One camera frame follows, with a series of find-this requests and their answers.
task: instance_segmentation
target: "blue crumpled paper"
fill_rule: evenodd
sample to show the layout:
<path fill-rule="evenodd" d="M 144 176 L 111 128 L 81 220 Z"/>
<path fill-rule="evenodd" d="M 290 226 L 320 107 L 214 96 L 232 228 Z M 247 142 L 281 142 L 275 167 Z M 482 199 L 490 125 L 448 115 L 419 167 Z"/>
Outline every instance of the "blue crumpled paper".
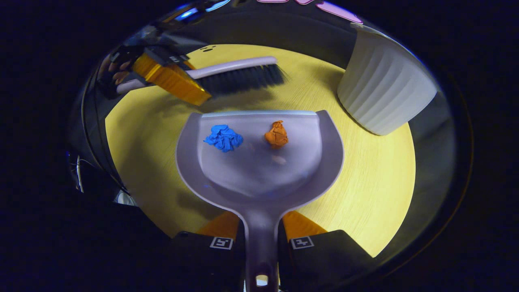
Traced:
<path fill-rule="evenodd" d="M 211 134 L 206 137 L 204 142 L 215 146 L 222 152 L 229 152 L 243 143 L 243 137 L 236 134 L 227 125 L 215 125 L 211 128 Z"/>

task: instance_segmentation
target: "gray dustpan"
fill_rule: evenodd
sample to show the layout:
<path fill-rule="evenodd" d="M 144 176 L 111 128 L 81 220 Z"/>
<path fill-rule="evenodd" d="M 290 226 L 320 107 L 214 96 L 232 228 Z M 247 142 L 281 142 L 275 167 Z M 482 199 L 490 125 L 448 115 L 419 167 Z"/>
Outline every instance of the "gray dustpan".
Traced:
<path fill-rule="evenodd" d="M 278 120 L 289 143 L 272 149 L 264 133 Z M 205 143 L 214 125 L 228 125 L 243 136 L 243 144 L 223 153 Z M 327 111 L 193 113 L 176 146 L 176 165 L 186 185 L 243 221 L 247 292 L 278 291 L 279 220 L 325 193 L 343 159 L 343 143 Z M 268 277 L 266 286 L 256 284 L 259 275 Z"/>

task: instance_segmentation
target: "round table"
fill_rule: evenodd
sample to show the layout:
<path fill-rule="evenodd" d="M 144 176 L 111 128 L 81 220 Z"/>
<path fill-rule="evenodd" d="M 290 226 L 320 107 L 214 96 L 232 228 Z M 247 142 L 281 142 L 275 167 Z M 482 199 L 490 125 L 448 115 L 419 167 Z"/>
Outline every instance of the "round table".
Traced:
<path fill-rule="evenodd" d="M 176 169 L 177 138 L 192 112 L 327 110 L 343 139 L 343 171 L 326 194 L 298 211 L 328 231 L 344 230 L 372 257 L 378 255 L 400 227 L 413 195 L 415 153 L 409 126 L 377 136 L 358 125 L 337 98 L 344 69 L 325 61 L 264 46 L 207 48 L 188 54 L 196 68 L 274 56 L 288 80 L 200 107 L 158 86 L 122 98 L 105 120 L 108 145 L 122 181 L 143 212 L 171 237 L 182 230 L 195 232 L 223 212 L 192 194 Z"/>

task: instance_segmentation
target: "white container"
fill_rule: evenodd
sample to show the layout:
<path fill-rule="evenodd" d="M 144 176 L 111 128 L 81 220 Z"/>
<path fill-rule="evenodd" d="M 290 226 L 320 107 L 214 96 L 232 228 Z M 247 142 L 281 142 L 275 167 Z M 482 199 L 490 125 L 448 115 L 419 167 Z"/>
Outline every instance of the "white container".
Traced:
<path fill-rule="evenodd" d="M 434 98 L 438 87 L 425 66 L 382 33 L 352 23 L 357 41 L 337 94 L 364 128 L 387 135 Z"/>

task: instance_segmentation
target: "brush bristles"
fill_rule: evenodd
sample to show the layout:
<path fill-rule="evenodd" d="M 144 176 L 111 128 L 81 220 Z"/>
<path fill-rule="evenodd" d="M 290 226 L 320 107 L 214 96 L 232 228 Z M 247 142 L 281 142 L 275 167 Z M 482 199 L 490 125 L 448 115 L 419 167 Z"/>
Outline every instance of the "brush bristles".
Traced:
<path fill-rule="evenodd" d="M 198 84 L 213 97 L 280 85 L 284 81 L 284 74 L 276 64 L 228 71 L 197 79 Z"/>

